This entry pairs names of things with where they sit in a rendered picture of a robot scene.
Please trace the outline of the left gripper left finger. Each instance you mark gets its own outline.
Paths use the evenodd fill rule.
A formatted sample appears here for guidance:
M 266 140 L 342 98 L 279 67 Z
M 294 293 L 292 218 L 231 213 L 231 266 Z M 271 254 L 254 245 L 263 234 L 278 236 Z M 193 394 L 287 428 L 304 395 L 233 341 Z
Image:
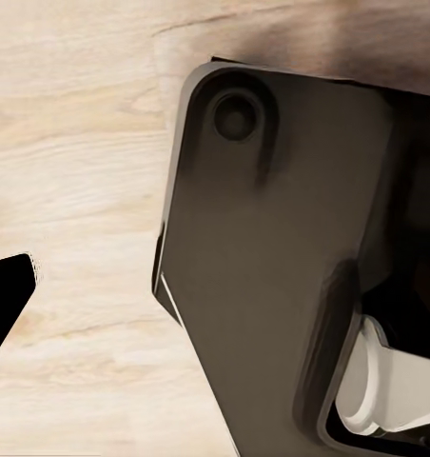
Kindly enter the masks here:
M 0 260 L 0 346 L 36 288 L 26 253 Z

